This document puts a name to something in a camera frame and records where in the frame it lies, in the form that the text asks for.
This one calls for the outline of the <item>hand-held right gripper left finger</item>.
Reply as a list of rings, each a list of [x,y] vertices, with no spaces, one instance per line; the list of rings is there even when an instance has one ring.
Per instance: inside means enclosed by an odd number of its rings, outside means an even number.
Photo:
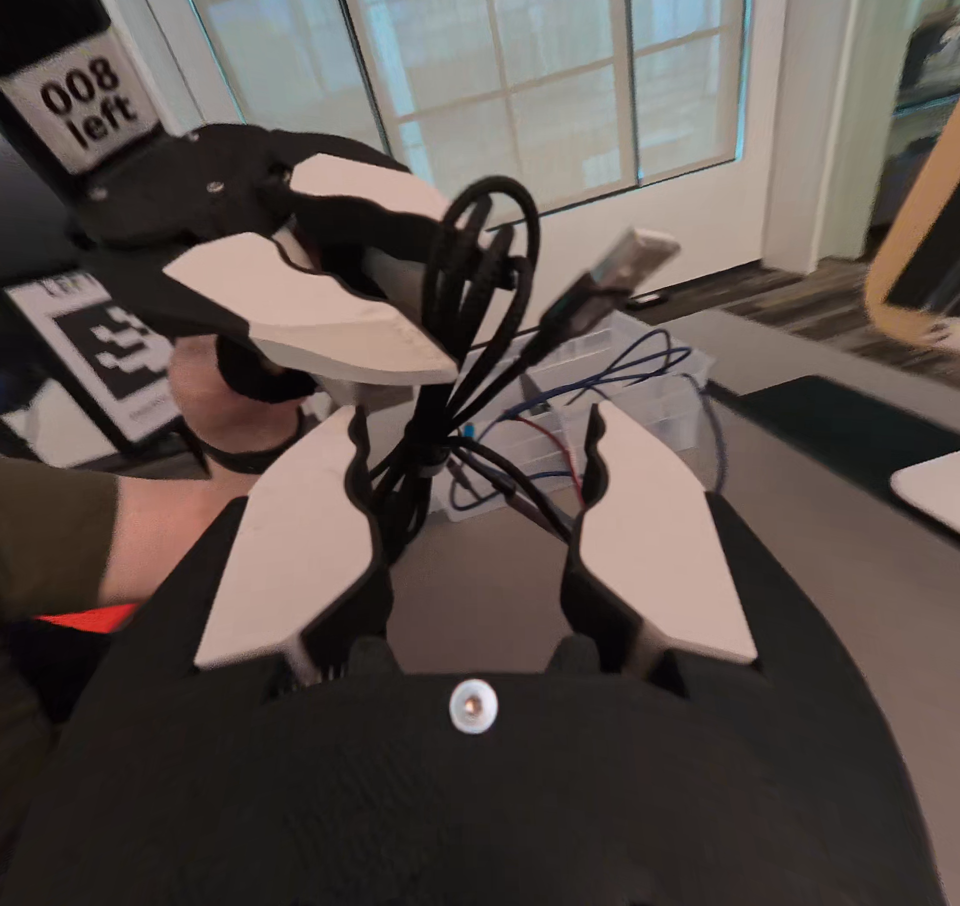
[[[328,417],[197,545],[207,601],[197,670],[279,657],[297,681],[334,681],[357,640],[385,636],[393,593],[371,511],[366,422],[360,407]]]

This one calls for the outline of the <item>large paned window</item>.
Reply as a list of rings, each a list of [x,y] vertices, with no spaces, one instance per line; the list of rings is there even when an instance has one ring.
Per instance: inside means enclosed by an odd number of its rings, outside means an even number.
[[[188,0],[244,120],[542,211],[738,158],[747,1]]]

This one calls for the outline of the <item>person's left forearm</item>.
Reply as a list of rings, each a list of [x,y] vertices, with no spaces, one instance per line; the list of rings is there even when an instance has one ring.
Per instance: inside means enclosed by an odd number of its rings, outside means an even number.
[[[222,510],[257,481],[216,465],[203,480],[120,478],[97,606],[148,600]]]

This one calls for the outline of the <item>black framed marker sign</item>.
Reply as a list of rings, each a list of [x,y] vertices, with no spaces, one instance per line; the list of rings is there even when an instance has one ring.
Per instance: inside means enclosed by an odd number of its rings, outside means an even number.
[[[2,301],[66,375],[66,390],[104,437],[133,455],[177,427],[171,343],[83,270],[2,288]]]

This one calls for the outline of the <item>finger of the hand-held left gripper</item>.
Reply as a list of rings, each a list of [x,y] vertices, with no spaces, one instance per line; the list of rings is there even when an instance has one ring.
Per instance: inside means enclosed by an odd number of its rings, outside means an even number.
[[[299,163],[289,181],[297,224],[320,246],[428,255],[449,201],[412,173],[340,156]]]
[[[295,268],[279,244],[255,233],[198,245],[163,273],[244,321],[249,340],[283,368],[371,385],[458,376],[456,362],[390,303]]]

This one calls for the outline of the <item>clear plastic bin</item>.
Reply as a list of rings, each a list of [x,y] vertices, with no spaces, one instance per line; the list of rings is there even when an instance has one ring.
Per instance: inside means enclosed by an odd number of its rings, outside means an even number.
[[[694,448],[714,360],[624,312],[531,366],[457,433],[509,461],[544,493],[577,488],[594,404],[610,400],[676,452]]]

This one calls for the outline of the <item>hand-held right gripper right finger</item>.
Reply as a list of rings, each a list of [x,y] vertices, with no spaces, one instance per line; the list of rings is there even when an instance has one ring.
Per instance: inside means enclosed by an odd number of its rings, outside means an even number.
[[[706,491],[666,444],[611,401],[589,413],[562,572],[562,613],[602,675],[648,677],[678,653],[759,658]]]

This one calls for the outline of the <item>white screen stand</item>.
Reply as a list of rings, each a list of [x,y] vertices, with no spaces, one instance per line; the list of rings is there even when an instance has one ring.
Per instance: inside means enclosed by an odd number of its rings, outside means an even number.
[[[900,501],[959,534],[959,451],[898,470],[890,486]]]

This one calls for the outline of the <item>person's left hand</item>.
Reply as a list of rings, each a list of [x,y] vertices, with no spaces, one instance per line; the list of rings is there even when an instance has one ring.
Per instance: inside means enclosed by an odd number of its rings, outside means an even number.
[[[309,374],[217,335],[176,338],[168,375],[211,467],[244,477],[263,474],[304,435],[302,406],[318,389]]]

